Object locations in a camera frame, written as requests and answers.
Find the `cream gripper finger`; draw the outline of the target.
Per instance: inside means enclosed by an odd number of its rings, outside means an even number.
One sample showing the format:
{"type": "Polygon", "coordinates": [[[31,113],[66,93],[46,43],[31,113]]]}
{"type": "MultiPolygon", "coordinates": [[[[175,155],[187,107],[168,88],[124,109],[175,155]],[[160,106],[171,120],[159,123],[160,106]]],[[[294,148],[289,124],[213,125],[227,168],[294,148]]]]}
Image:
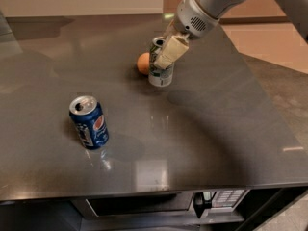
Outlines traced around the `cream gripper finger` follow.
{"type": "Polygon", "coordinates": [[[171,20],[163,33],[163,37],[166,39],[169,35],[174,35],[175,33],[176,29],[174,28],[174,20],[171,20]]]}
{"type": "Polygon", "coordinates": [[[169,35],[162,50],[156,57],[154,65],[166,69],[181,58],[189,49],[188,35],[169,35]]]}

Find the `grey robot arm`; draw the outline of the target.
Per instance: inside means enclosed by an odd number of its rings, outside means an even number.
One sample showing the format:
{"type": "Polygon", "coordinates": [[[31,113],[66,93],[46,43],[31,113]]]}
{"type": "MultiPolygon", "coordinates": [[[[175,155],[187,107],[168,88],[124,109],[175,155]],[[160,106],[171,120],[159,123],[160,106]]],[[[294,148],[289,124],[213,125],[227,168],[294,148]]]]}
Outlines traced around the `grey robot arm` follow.
{"type": "Polygon", "coordinates": [[[200,39],[222,25],[251,57],[308,70],[308,0],[164,0],[169,29],[200,39]]]}

